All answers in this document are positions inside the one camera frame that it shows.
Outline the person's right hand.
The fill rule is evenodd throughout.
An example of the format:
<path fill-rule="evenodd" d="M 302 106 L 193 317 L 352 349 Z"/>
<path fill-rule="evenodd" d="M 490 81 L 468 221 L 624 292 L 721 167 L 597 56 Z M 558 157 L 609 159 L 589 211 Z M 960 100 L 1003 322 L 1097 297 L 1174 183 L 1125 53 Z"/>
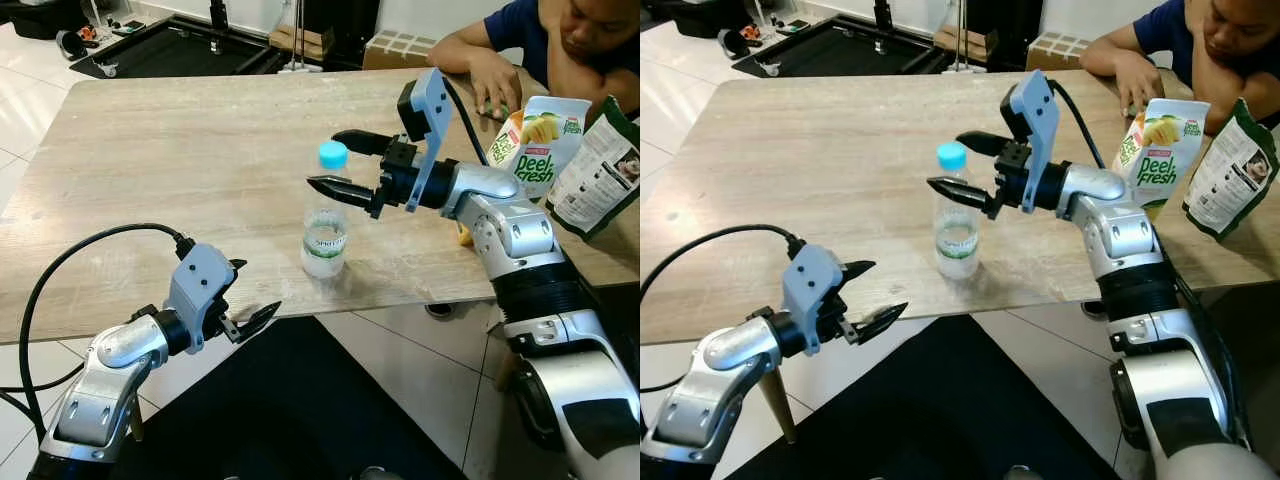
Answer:
<path fill-rule="evenodd" d="M 512 63 L 497 52 L 479 52 L 468 59 L 475 109 L 483 116 L 504 119 L 522 109 L 522 84 Z"/>
<path fill-rule="evenodd" d="M 1114 59 L 1114 79 L 1121 104 L 1121 114 L 1135 116 L 1146 110 L 1152 99 L 1164 96 L 1164 82 L 1158 68 L 1139 52 L 1121 50 Z"/>

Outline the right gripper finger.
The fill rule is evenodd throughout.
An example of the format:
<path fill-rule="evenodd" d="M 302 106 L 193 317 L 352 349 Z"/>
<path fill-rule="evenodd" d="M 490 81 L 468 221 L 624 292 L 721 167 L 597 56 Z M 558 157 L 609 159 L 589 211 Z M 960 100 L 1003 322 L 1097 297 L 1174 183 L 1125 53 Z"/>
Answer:
<path fill-rule="evenodd" d="M 361 129 L 339 131 L 332 136 L 332 141 L 344 145 L 351 152 L 369 156 L 384 156 L 393 141 L 392 136 L 379 134 Z"/>
<path fill-rule="evenodd" d="M 989 157 L 1001 157 L 1012 146 L 1012 140 L 984 131 L 963 132 L 955 137 L 955 141 L 977 154 Z"/>
<path fill-rule="evenodd" d="M 339 175 L 311 175 L 307 184 L 320 195 L 339 204 L 346 204 L 358 209 L 379 209 L 380 204 L 375 198 L 375 191 L 367 187 L 351 183 Z"/>
<path fill-rule="evenodd" d="M 938 195 L 956 204 L 978 209 L 982 212 L 997 212 L 1001 201 L 986 189 L 969 186 L 968 183 L 946 175 L 937 175 L 927 179 L 927 184 Z"/>

